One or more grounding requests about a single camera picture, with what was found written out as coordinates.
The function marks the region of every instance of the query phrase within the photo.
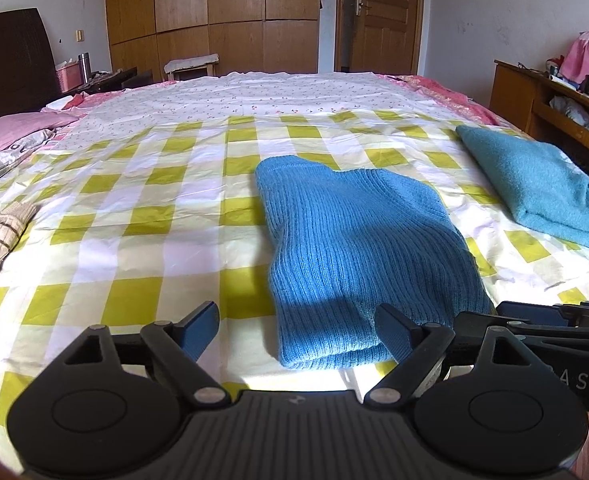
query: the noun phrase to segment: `pink pillow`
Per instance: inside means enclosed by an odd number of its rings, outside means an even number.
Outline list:
[[[67,126],[78,120],[63,112],[30,112],[0,117],[0,150],[33,132]]]

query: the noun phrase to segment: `door frame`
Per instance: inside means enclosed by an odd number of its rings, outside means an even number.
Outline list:
[[[337,0],[337,17],[335,23],[335,72],[341,70],[341,48],[343,46],[342,29],[343,29],[343,2],[344,0]],[[412,73],[418,72],[418,59],[421,54],[421,35],[423,33],[423,3],[424,0],[417,2],[417,29],[415,31],[414,51],[412,56]]]

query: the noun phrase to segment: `headboard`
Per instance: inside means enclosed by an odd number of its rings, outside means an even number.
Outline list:
[[[39,11],[0,12],[0,117],[39,110],[60,94]]]

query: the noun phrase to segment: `pink basket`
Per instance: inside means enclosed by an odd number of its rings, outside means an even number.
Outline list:
[[[67,92],[81,84],[81,69],[79,62],[75,61],[56,71],[61,92]]]

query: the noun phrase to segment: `silver thermos bottle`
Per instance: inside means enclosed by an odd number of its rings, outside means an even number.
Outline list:
[[[92,69],[90,68],[90,53],[85,52],[79,55],[79,70],[81,70],[81,81],[83,84],[92,79]]]

